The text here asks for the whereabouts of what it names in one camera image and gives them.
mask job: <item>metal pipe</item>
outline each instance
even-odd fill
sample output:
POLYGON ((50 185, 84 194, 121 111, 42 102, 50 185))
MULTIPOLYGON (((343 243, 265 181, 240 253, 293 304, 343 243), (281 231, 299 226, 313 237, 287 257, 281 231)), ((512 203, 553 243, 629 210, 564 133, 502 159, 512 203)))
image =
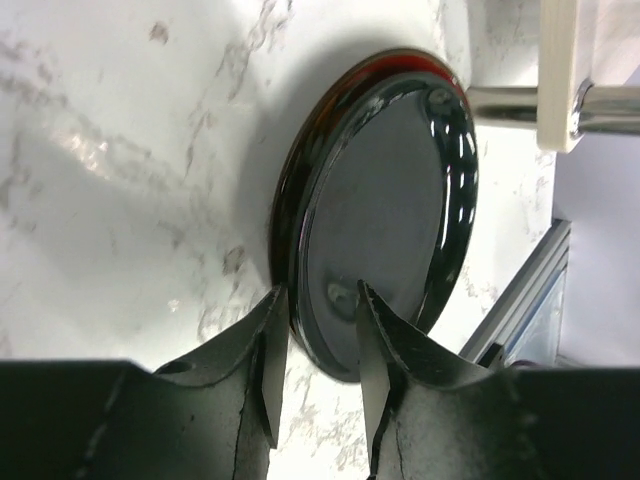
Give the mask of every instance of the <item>metal pipe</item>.
MULTIPOLYGON (((470 87, 466 95, 478 125, 536 129, 536 87, 470 87)), ((640 87, 592 86, 577 113, 579 133, 640 135, 640 87)))

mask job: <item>black plate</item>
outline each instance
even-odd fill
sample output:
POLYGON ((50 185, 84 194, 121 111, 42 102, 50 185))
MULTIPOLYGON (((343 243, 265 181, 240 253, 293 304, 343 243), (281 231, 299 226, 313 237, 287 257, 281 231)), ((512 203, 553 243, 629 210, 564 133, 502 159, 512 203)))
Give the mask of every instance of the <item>black plate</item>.
POLYGON ((281 178, 271 271, 310 358, 358 381, 359 279, 425 332, 453 290, 477 199, 475 133, 460 88, 433 73, 355 81, 324 100, 281 178))

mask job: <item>white marble surface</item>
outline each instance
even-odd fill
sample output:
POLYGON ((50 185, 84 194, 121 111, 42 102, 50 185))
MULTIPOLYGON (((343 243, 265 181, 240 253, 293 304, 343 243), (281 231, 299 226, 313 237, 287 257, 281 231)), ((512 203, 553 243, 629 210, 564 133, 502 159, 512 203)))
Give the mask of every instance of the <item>white marble surface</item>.
MULTIPOLYGON (((0 0, 0 356, 155 368, 212 337, 268 288, 275 184, 332 82, 412 46, 465 85, 535 84, 535 3, 0 0)), ((550 221, 554 155, 477 134, 476 225, 432 332, 453 350, 550 221)), ((359 386, 289 350, 269 478, 365 478, 359 386)))

